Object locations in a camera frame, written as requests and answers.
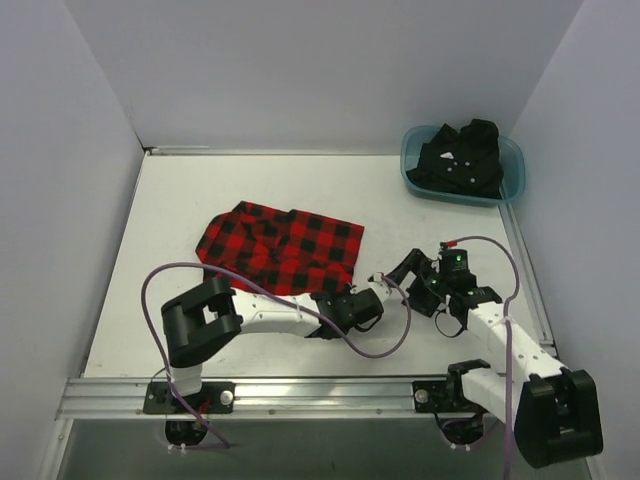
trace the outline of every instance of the plaid cloth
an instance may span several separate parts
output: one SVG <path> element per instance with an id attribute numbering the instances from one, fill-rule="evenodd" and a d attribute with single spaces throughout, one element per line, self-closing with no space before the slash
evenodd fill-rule
<path id="1" fill-rule="evenodd" d="M 275 295 L 337 292 L 350 284 L 364 227 L 300 210 L 240 202 L 215 217 L 196 247 L 202 263 L 239 273 Z M 205 279 L 212 274 L 205 272 Z M 233 280 L 232 287 L 250 290 Z"/>

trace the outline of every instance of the gray wall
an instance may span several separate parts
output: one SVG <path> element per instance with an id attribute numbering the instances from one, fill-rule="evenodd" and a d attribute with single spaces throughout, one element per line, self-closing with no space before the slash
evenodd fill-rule
<path id="1" fill-rule="evenodd" d="M 0 2 L 0 478 L 33 479 L 142 151 L 59 0 Z"/>
<path id="2" fill-rule="evenodd" d="M 611 478 L 640 477 L 640 2 L 587 0 L 513 132 L 517 215 L 563 359 L 596 379 Z"/>
<path id="3" fill-rule="evenodd" d="M 513 127 L 582 0 L 66 0 L 146 146 L 396 153 Z"/>

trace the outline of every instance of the robotic arm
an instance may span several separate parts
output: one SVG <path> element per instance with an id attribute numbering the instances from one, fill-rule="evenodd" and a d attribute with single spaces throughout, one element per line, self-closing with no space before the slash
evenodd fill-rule
<path id="1" fill-rule="evenodd" d="M 400 285 L 409 273 L 415 275 L 407 288 L 413 310 L 431 317 L 444 305 L 461 331 L 474 334 L 490 352 L 488 359 L 449 366 L 447 401 L 478 405 L 504 423 L 507 389 L 505 378 L 498 373 L 506 366 L 502 299 L 491 287 L 477 286 L 465 250 L 446 244 L 437 261 L 412 250 L 387 277 Z M 214 277 L 162 307 L 173 384 L 182 396 L 199 392 L 203 362 L 240 334 L 338 338 L 309 312 L 330 318 L 346 334 L 351 328 L 377 321 L 390 293 L 382 276 L 376 274 L 364 289 L 279 297 L 287 306 L 264 295 L 234 290 L 226 279 Z M 213 321 L 206 321 L 205 308 L 212 312 Z M 548 355 L 517 323 L 511 327 L 512 427 L 524 458 L 539 468 L 600 453 L 603 441 L 593 379 Z"/>

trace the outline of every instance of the gray floor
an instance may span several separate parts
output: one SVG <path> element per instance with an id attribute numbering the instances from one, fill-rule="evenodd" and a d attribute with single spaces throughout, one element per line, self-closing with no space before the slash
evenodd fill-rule
<path id="1" fill-rule="evenodd" d="M 59 480 L 75 479 L 492 479 L 501 478 L 502 434 L 452 452 L 432 419 L 222 423 L 224 452 L 168 453 L 163 423 L 76 421 Z M 589 479 L 585 463 L 533 470 L 518 455 L 514 480 Z"/>

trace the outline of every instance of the black cloth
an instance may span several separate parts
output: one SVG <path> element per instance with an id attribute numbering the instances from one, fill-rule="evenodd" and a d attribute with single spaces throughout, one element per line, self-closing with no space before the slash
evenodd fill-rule
<path id="1" fill-rule="evenodd" d="M 418 166 L 407 172 L 418 187 L 475 197 L 501 198 L 498 127 L 474 119 L 458 133 L 446 123 L 422 146 Z"/>

